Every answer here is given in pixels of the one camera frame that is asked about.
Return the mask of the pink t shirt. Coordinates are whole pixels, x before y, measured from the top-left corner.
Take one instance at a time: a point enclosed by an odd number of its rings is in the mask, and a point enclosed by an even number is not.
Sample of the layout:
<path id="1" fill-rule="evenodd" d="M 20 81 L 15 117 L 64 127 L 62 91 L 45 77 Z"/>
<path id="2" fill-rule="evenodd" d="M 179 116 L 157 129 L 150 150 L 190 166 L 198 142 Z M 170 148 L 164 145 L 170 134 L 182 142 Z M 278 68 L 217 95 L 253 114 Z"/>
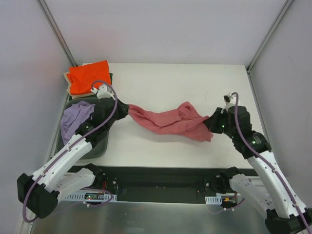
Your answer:
<path id="1" fill-rule="evenodd" d="M 128 114 L 138 125 L 158 135 L 184 136 L 199 142 L 210 142 L 214 136 L 204 124 L 209 117 L 201 116 L 189 102 L 161 113 L 130 104 Z"/>

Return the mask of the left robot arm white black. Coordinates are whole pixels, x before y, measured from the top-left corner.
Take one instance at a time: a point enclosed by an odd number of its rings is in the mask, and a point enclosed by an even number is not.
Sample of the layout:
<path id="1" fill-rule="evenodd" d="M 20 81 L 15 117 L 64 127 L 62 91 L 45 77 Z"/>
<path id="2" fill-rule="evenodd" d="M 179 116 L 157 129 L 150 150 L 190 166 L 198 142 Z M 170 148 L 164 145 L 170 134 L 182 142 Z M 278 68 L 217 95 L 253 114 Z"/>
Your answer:
<path id="1" fill-rule="evenodd" d="M 18 200 L 23 204 L 22 217 L 27 223 L 31 211 L 35 218 L 46 218 L 60 201 L 84 188 L 99 189 L 103 184 L 102 171 L 90 163 L 70 176 L 65 174 L 87 153 L 97 147 L 115 121 L 125 118 L 129 105 L 118 98 L 102 98 L 95 104 L 92 116 L 84 121 L 67 144 L 46 164 L 31 175 L 17 179 Z"/>

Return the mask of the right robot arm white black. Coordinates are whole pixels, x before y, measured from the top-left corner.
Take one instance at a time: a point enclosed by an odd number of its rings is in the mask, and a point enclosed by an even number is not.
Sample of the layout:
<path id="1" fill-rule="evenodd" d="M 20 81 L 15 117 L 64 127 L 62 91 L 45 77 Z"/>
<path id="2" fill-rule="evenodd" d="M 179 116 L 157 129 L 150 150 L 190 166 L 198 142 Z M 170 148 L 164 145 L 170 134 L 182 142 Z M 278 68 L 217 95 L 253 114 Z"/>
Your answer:
<path id="1" fill-rule="evenodd" d="M 310 234 L 312 210 L 296 195 L 286 181 L 265 137 L 254 130 L 250 114 L 243 106 L 227 110 L 217 108 L 203 122 L 215 134 L 225 134 L 253 167 L 266 192 L 261 191 L 236 167 L 228 168 L 210 183 L 210 188 L 221 194 L 239 193 L 264 218 L 271 234 Z"/>

